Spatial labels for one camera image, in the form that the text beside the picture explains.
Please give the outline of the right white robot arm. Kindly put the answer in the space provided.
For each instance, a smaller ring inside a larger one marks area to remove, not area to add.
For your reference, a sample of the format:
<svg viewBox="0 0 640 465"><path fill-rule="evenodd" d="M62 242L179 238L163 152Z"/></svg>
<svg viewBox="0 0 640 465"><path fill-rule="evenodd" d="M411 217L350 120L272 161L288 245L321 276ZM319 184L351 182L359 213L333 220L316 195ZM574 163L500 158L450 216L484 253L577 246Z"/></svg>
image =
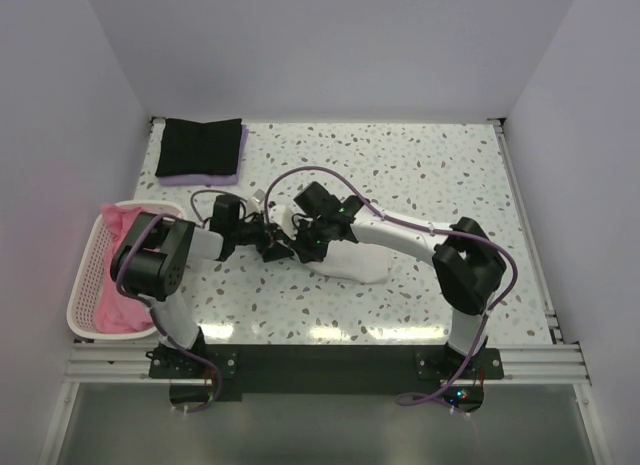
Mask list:
<svg viewBox="0 0 640 465"><path fill-rule="evenodd" d="M451 330L441 353L446 367L459 378L480 367L486 344L483 320L506 263L476 221L462 218L439 229L427 222L385 217L368 209L358 196L339 200L317 182L294 202L304 217L291 227L291 246L317 273L363 284L384 283L394 252L431 266L452 308Z"/></svg>

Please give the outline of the white t shirt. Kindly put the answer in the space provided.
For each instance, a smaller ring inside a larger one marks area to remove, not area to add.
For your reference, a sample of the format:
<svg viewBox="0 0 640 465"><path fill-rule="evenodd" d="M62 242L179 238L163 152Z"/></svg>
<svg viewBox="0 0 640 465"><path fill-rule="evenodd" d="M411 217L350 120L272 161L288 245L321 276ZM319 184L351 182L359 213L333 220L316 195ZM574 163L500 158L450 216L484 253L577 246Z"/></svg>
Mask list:
<svg viewBox="0 0 640 465"><path fill-rule="evenodd" d="M390 277L392 252L371 244L346 240L305 247L290 244L297 259L314 273L362 284L386 283Z"/></svg>

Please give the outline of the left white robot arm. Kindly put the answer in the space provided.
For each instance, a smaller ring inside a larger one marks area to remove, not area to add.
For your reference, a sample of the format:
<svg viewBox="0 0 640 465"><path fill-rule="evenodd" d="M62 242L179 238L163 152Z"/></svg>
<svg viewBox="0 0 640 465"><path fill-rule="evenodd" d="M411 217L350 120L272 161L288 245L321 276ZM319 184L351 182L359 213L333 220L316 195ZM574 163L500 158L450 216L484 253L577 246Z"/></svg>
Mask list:
<svg viewBox="0 0 640 465"><path fill-rule="evenodd" d="M204 228L167 213L140 213L115 252L110 276L120 295L144 305L161 343L175 349L173 367L196 377L206 368L207 353L181 294L187 262L223 262L243 246L253 246L265 262L280 261L293 256L282 239L263 214L250 213L240 198L223 194Z"/></svg>

